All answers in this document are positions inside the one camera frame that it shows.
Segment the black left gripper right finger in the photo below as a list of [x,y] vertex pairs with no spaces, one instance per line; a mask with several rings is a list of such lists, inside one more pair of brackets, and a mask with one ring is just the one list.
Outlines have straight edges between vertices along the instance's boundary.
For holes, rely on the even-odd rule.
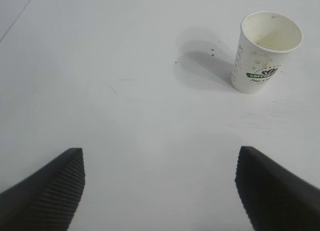
[[255,231],[318,231],[320,190],[252,146],[242,146],[235,185]]

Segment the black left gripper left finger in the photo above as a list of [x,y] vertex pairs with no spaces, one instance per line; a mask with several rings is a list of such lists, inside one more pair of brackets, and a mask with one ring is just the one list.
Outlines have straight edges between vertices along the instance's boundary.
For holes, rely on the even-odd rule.
[[2,231],[66,231],[85,187],[82,148],[69,148],[0,194]]

